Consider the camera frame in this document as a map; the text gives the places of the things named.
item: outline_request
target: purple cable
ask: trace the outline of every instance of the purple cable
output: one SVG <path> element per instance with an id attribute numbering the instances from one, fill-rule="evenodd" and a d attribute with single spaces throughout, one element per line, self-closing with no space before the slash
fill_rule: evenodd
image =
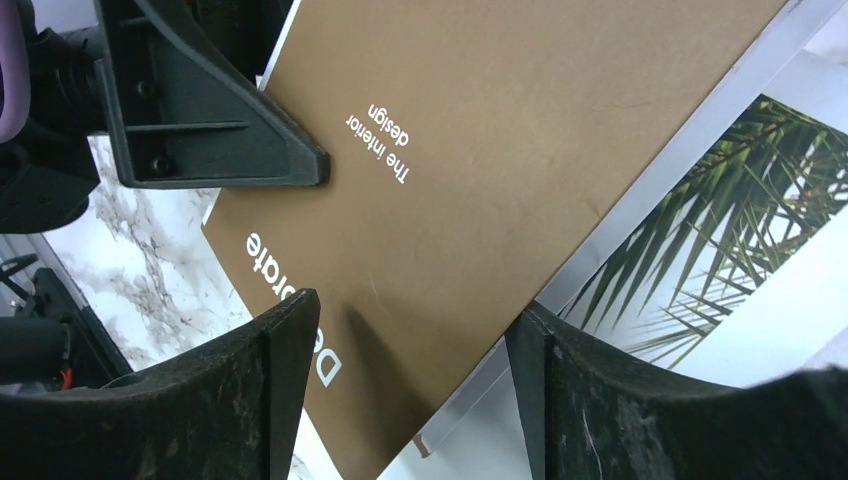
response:
<path id="1" fill-rule="evenodd" d="M 0 143 L 6 143 L 24 128 L 29 117 L 29 63 L 16 0 L 0 0 L 0 73 Z"/>

